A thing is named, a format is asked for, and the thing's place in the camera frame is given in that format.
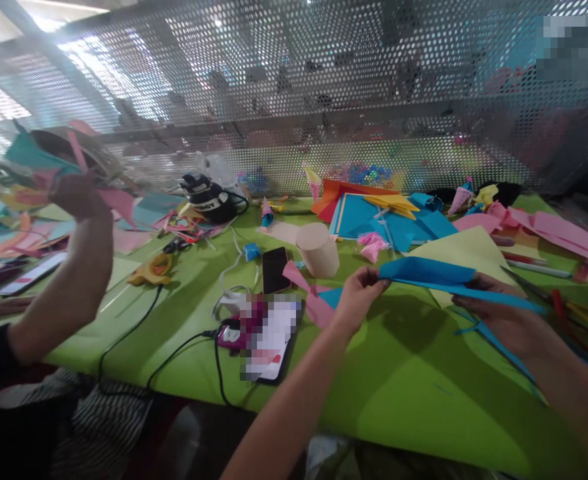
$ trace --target hand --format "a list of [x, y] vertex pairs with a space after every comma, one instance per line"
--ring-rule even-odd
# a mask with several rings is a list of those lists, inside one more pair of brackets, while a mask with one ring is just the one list
[[[513, 286], [484, 273], [476, 273], [467, 286], [476, 290], [522, 296]], [[530, 310], [459, 295], [454, 295], [452, 302], [478, 314], [505, 348], [520, 358], [540, 352], [549, 342], [560, 341], [547, 322]]]
[[379, 270], [361, 267], [350, 275], [341, 294], [332, 324], [354, 335], [361, 328], [363, 318], [372, 302], [389, 287], [388, 279], [379, 280]]
[[34, 297], [0, 300], [0, 316], [24, 312], [32, 303], [32, 300], [34, 300]]
[[58, 178], [49, 192], [49, 199], [76, 220], [108, 215], [109, 208], [93, 184], [94, 173], [66, 175]]

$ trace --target beige paper tube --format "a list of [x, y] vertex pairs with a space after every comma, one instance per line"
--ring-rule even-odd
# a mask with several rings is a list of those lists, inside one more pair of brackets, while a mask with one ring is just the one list
[[312, 277], [331, 278], [339, 269], [336, 242], [329, 237], [324, 223], [309, 223], [302, 227], [296, 235], [296, 246]]

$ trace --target table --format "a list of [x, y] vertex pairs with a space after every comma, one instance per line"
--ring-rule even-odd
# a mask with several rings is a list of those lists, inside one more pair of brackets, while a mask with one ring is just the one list
[[[539, 197], [521, 197], [516, 207], [552, 211]], [[312, 215], [287, 216], [303, 225]], [[234, 226], [239, 244], [257, 242], [263, 251], [282, 242], [255, 232], [260, 210], [251, 208]], [[154, 240], [130, 259], [144, 261], [168, 242]], [[190, 336], [217, 324], [212, 307], [221, 295], [220, 272], [236, 259], [231, 232], [181, 254], [173, 282], [147, 320], [105, 360], [106, 375], [145, 385], [150, 374]], [[340, 287], [367, 261], [355, 243], [338, 244], [341, 266], [335, 278], [319, 281]], [[294, 260], [300, 255], [286, 245]], [[572, 270], [578, 257], [541, 240], [541, 254], [552, 268]], [[379, 264], [391, 259], [381, 252]], [[251, 286], [258, 261], [241, 260], [225, 284]], [[568, 298], [588, 304], [588, 286], [538, 273], [519, 271], [532, 282], [559, 288]], [[31, 292], [42, 289], [44, 282]], [[100, 354], [149, 308], [155, 288], [128, 287], [106, 294], [97, 319], [52, 352], [47, 361], [96, 373]], [[254, 291], [260, 291], [259, 285]], [[320, 429], [359, 439], [499, 469], [526, 478], [577, 477], [583, 468], [579, 446], [562, 420], [531, 392], [529, 382], [478, 334], [454, 336], [469, 324], [439, 309], [428, 290], [393, 284], [374, 303], [325, 402]], [[320, 330], [304, 318], [289, 364], [292, 370]], [[221, 356], [225, 393], [232, 404], [259, 411], [275, 387], [241, 381], [240, 358]], [[198, 339], [158, 375], [155, 389], [210, 403], [222, 403], [213, 342]]]

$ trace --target phone screen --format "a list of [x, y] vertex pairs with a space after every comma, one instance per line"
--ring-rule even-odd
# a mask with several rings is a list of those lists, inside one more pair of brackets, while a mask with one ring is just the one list
[[292, 286], [292, 282], [283, 276], [287, 264], [285, 247], [270, 250], [263, 254], [263, 293], [278, 293]]
[[4, 286], [0, 289], [0, 295], [6, 297], [8, 295], [17, 295], [18, 293], [30, 288], [32, 284], [48, 273], [52, 272], [58, 267], [63, 260], [67, 258], [67, 252], [56, 253], [49, 258], [46, 258], [40, 262], [36, 267], [32, 268], [29, 272], [21, 275], [19, 278], [14, 280], [9, 285]]

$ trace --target pen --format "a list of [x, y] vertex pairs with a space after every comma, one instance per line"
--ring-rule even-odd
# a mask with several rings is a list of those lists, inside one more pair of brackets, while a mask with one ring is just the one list
[[552, 277], [570, 278], [572, 276], [572, 274], [570, 272], [566, 272], [563, 270], [551, 269], [549, 267], [543, 267], [541, 265], [534, 265], [532, 263], [523, 263], [523, 262], [517, 262], [514, 260], [507, 260], [507, 262], [512, 267], [522, 268], [523, 270], [535, 271], [538, 273], [543, 273], [545, 275], [551, 275]]

